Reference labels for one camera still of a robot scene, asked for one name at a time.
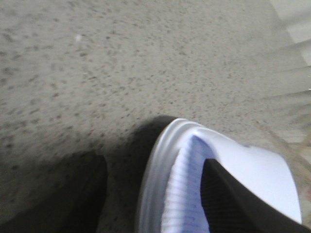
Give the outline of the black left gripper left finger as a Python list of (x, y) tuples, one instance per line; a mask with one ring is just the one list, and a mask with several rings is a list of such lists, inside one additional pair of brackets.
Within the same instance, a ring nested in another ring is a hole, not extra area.
[(104, 206), (107, 163), (94, 151), (1, 162), (3, 233), (94, 233)]

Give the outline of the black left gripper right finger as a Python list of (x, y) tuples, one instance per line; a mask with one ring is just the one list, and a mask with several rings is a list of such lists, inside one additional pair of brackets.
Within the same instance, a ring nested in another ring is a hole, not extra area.
[(211, 233), (310, 232), (262, 201), (215, 159), (204, 162), (201, 203)]

